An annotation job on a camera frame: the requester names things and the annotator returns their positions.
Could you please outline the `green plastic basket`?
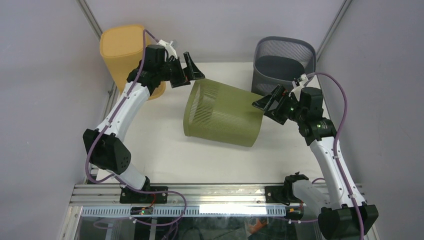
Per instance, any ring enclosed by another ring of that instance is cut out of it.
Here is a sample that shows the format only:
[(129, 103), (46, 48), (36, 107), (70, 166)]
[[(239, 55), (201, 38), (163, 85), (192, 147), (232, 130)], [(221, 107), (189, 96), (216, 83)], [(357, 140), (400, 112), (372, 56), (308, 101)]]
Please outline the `green plastic basket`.
[(211, 79), (196, 80), (184, 110), (184, 135), (250, 148), (262, 126), (263, 111), (253, 106), (261, 98)]

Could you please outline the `grey plastic basket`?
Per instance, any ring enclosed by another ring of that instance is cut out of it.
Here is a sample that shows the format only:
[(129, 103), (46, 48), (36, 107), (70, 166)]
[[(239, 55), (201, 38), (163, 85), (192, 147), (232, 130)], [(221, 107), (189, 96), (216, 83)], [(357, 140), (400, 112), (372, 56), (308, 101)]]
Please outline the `grey plastic basket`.
[(267, 36), (256, 45), (253, 59), (251, 92), (265, 96), (278, 85), (291, 91), (293, 81), (316, 70), (314, 47), (306, 41)]

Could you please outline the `yellow plastic basket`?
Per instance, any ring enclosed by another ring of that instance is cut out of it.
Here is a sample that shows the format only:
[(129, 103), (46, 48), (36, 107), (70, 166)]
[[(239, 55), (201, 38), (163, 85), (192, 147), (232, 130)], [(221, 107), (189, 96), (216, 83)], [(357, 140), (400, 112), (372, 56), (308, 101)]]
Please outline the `yellow plastic basket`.
[(130, 24), (112, 27), (101, 35), (99, 51), (120, 93), (124, 91), (129, 73), (142, 60), (143, 45), (151, 40), (143, 37), (145, 27)]

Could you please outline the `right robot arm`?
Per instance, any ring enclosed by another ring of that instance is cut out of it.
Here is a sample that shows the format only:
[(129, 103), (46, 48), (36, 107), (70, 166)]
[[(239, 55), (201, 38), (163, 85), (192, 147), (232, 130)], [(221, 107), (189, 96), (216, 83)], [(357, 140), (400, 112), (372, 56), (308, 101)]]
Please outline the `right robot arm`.
[(324, 96), (316, 87), (303, 87), (299, 93), (277, 86), (270, 94), (252, 103), (264, 115), (283, 125), (293, 121), (315, 156), (328, 193), (318, 190), (301, 173), (285, 177), (273, 198), (284, 205), (305, 203), (316, 215), (319, 230), (327, 240), (357, 237), (363, 239), (379, 216), (357, 189), (343, 154), (333, 122), (323, 116)]

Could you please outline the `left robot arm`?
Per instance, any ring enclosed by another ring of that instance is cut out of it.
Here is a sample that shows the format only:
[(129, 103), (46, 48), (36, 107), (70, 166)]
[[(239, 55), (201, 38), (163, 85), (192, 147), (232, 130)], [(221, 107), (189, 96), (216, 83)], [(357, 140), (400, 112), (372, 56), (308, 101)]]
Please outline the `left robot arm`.
[(107, 171), (107, 178), (115, 178), (129, 188), (131, 197), (138, 203), (149, 200), (150, 180), (131, 163), (132, 155), (124, 145), (129, 126), (162, 82), (169, 82), (172, 88), (177, 88), (205, 79), (188, 51), (183, 53), (186, 66), (182, 67), (180, 57), (172, 54), (172, 50), (172, 46), (148, 45), (138, 66), (128, 74), (115, 106), (95, 129), (86, 129), (82, 136), (87, 153), (86, 176), (91, 176), (91, 165)]

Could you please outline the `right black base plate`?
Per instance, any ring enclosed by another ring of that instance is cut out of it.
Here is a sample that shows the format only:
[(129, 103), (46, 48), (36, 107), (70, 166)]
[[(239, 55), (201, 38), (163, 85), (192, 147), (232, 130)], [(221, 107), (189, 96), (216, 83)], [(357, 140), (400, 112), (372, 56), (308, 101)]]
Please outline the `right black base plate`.
[(265, 202), (267, 204), (283, 204), (289, 206), (291, 203), (300, 203), (301, 200), (294, 195), (293, 184), (297, 181), (309, 180), (309, 178), (295, 172), (284, 178), (280, 185), (266, 185), (264, 187)]

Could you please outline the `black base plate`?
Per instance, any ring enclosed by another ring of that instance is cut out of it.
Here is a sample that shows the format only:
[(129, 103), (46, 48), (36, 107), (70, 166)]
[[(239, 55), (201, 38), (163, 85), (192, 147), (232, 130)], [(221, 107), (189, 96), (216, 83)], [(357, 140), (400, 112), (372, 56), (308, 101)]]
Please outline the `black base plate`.
[(143, 188), (145, 192), (154, 193), (139, 193), (128, 188), (121, 187), (121, 195), (119, 202), (121, 204), (166, 204), (168, 202), (169, 188), (164, 185), (153, 185), (150, 184), (150, 179), (147, 178)]
[(284, 178), (280, 185), (266, 185), (264, 187), (265, 202), (267, 204), (283, 204), (289, 206), (291, 203), (300, 203), (301, 200), (294, 195), (293, 184), (297, 181), (309, 180), (309, 178), (295, 172)]

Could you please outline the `right aluminium corner post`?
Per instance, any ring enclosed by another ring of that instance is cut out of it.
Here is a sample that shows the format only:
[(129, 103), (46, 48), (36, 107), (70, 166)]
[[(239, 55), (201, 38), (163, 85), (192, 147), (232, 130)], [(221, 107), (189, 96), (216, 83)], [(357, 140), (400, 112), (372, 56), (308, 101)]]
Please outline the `right aluminium corner post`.
[(338, 28), (339, 24), (341, 23), (343, 17), (347, 13), (348, 9), (350, 8), (353, 0), (344, 0), (338, 9), (333, 21), (331, 22), (326, 34), (324, 35), (323, 40), (321, 41), (318, 50), (316, 51), (316, 61), (318, 62), (324, 53), (328, 43), (330, 42), (332, 36), (334, 35), (336, 29)]

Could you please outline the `aluminium corner post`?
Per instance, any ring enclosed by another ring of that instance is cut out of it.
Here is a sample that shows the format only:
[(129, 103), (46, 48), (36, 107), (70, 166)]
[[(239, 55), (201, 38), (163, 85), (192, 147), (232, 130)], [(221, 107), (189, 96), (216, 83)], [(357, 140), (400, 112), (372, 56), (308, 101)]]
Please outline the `aluminium corner post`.
[(343, 17), (347, 13), (348, 9), (350, 8), (353, 0), (344, 0), (338, 9), (333, 21), (331, 22), (326, 34), (324, 35), (323, 40), (321, 41), (318, 50), (316, 51), (316, 61), (318, 62), (324, 53), (328, 43), (330, 42), (332, 36), (334, 35), (336, 29), (338, 28), (339, 24), (341, 23)]
[(76, 0), (77, 4), (79, 5), (82, 13), (84, 14), (85, 18), (87, 19), (90, 27), (92, 28), (95, 36), (97, 37), (98, 40), (101, 39), (102, 36), (102, 29), (98, 23), (98, 21), (96, 20), (88, 2), (86, 0)]

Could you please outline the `left aluminium corner post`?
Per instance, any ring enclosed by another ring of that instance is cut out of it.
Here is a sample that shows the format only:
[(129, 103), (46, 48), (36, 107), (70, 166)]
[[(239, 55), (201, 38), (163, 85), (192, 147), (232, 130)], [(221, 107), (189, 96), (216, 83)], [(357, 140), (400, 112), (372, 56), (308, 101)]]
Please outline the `left aluminium corner post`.
[(92, 28), (95, 36), (97, 37), (98, 40), (101, 39), (102, 36), (102, 29), (98, 23), (98, 21), (96, 20), (88, 2), (86, 0), (76, 0), (77, 4), (79, 5), (82, 13), (84, 14), (85, 18), (87, 19), (90, 27)]

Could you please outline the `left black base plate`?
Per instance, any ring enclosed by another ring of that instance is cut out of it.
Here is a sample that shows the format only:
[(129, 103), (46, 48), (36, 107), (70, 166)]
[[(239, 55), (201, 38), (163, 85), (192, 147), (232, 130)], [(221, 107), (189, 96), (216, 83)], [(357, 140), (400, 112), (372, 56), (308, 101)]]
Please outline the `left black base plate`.
[(147, 178), (143, 188), (145, 192), (154, 193), (139, 193), (128, 188), (121, 187), (121, 195), (119, 202), (121, 204), (166, 204), (168, 202), (169, 188), (164, 185), (153, 185), (150, 184), (150, 179)]

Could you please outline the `aluminium front rail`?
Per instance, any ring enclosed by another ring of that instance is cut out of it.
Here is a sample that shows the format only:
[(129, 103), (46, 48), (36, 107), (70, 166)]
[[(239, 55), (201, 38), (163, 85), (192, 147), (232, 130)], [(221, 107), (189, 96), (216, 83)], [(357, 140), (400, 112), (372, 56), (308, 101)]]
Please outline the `aluminium front rail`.
[[(182, 194), (189, 206), (201, 204), (267, 204), (274, 195), (267, 186), (280, 186), (280, 183), (263, 184), (152, 184), (155, 187), (168, 187), (166, 206), (181, 206)], [(74, 186), (69, 204), (71, 206), (117, 206), (126, 196), (118, 184), (77, 184)]]

